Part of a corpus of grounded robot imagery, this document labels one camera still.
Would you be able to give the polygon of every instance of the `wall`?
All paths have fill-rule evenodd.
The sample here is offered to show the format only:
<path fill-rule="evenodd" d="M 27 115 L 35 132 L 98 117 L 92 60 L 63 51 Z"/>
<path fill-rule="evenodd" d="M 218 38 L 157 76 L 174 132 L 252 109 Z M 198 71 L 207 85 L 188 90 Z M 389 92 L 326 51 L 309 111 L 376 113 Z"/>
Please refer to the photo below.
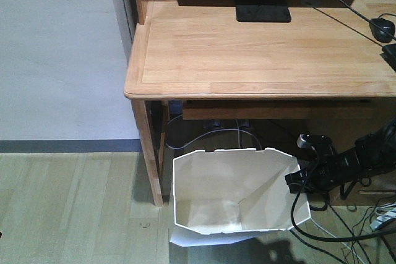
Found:
<path fill-rule="evenodd" d="M 0 0 L 0 140 L 139 138 L 119 3 Z"/>

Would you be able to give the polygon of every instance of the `computer mouse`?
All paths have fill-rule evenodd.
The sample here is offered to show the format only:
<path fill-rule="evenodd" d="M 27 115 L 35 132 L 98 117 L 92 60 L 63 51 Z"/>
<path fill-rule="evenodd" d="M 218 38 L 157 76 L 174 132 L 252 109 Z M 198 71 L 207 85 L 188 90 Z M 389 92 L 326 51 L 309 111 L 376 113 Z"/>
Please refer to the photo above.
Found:
<path fill-rule="evenodd" d="M 371 19 L 370 21 L 381 28 L 379 29 L 372 23 L 369 23 L 371 33 L 377 41 L 380 41 L 381 43 L 389 43 L 392 41 L 392 36 L 395 36 L 396 30 L 395 24 L 393 22 L 383 18 L 375 18 Z"/>

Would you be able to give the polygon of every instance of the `wastebasket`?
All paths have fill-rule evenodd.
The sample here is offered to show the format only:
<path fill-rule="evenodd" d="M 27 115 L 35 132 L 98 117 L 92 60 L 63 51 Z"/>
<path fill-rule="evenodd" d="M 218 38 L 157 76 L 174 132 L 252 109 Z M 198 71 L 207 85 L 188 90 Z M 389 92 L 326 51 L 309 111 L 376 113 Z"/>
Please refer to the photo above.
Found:
<path fill-rule="evenodd" d="M 291 229 L 295 194 L 284 176 L 298 169 L 294 156 L 274 148 L 197 150 L 175 158 L 170 241 L 184 247 L 230 244 Z M 302 194 L 295 220 L 301 224 L 310 218 Z"/>

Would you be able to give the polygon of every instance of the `baseboard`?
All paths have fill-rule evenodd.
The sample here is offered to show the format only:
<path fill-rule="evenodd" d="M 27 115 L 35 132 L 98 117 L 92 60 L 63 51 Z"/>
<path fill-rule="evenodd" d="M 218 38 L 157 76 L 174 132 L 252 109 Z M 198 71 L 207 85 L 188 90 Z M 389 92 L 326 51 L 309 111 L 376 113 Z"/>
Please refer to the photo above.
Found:
<path fill-rule="evenodd" d="M 95 153 L 142 151 L 139 139 L 0 140 L 0 153 Z"/>

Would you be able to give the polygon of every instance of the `monitor stand base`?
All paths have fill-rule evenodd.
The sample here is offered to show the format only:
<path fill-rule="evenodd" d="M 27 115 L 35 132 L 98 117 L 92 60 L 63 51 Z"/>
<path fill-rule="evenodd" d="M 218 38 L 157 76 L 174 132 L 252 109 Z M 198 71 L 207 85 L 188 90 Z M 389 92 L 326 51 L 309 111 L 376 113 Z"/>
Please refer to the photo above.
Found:
<path fill-rule="evenodd" d="M 238 22 L 291 22 L 286 0 L 235 0 Z"/>

